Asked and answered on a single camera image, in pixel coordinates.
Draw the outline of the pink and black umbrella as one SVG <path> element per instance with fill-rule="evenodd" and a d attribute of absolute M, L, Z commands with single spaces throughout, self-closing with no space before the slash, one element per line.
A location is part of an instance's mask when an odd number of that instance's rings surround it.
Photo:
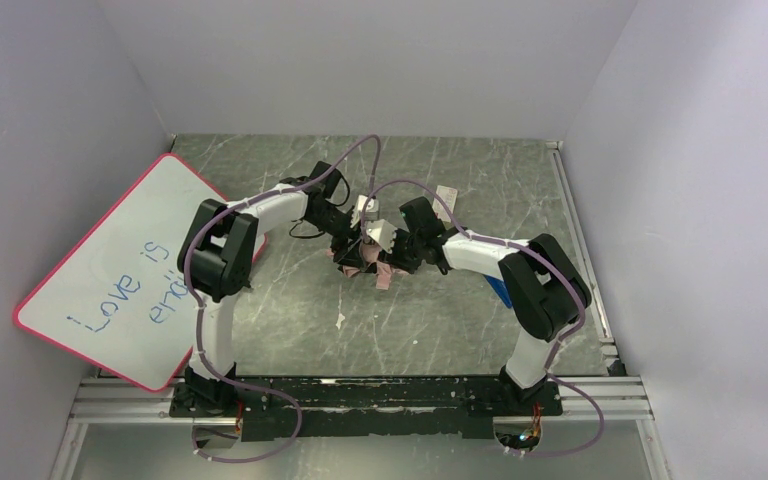
<path fill-rule="evenodd" d="M 360 274 L 372 274 L 376 278 L 375 288 L 387 291 L 395 276 L 406 276 L 408 272 L 381 261 L 380 253 L 383 253 L 380 246 L 366 243 L 354 245 L 345 251 L 331 248 L 326 250 L 326 255 L 337 265 L 342 275 L 353 278 Z"/>

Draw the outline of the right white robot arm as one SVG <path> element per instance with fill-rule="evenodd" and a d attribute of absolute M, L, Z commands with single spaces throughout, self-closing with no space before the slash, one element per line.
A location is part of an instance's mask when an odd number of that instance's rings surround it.
<path fill-rule="evenodd" d="M 520 325 L 499 381 L 517 402 L 532 397 L 548 379 L 560 339 L 574 330 L 592 302 L 590 289 L 558 241 L 549 234 L 509 240 L 448 228 L 424 197 L 399 211 L 406 227 L 375 237 L 381 246 L 378 260 L 409 273 L 427 264 L 443 275 L 464 270 L 496 280 Z"/>

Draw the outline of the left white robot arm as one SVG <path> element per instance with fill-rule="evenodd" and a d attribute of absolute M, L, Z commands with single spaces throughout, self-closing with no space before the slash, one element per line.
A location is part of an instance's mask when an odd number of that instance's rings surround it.
<path fill-rule="evenodd" d="M 347 274 L 374 269 L 361 247 L 361 229 L 352 215 L 332 201 L 343 174 L 318 162 L 308 176 L 287 178 L 256 197 L 232 203 L 203 201 L 178 256 L 178 268 L 198 293 L 197 320 L 184 385 L 175 407 L 200 415 L 234 409 L 236 363 L 231 340 L 233 311 L 250 276 L 258 242 L 285 223 L 307 222 L 331 238 L 329 251 Z"/>

